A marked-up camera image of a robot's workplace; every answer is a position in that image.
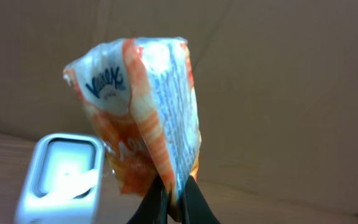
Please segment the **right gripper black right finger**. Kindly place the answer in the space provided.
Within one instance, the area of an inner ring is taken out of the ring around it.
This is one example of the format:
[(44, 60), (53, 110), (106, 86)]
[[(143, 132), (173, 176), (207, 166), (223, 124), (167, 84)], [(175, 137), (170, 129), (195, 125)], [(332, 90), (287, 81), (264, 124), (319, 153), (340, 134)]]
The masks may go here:
[(181, 214), (183, 224), (220, 224), (192, 176), (181, 195)]

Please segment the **orange Kleenex tissue pack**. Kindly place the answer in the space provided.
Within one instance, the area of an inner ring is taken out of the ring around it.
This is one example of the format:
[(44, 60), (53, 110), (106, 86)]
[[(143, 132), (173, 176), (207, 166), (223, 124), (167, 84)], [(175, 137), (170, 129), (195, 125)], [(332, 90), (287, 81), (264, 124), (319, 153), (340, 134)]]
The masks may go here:
[(122, 194), (143, 196), (160, 177), (168, 209), (181, 220), (181, 195), (199, 168), (201, 133), (188, 42), (138, 37), (102, 43), (63, 69)]

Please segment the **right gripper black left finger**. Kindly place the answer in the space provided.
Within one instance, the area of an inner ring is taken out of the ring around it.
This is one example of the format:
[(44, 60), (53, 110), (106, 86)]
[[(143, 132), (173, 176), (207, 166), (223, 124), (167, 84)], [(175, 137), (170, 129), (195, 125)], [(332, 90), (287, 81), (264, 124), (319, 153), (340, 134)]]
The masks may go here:
[(127, 224), (167, 224), (167, 203), (167, 191), (157, 175)]

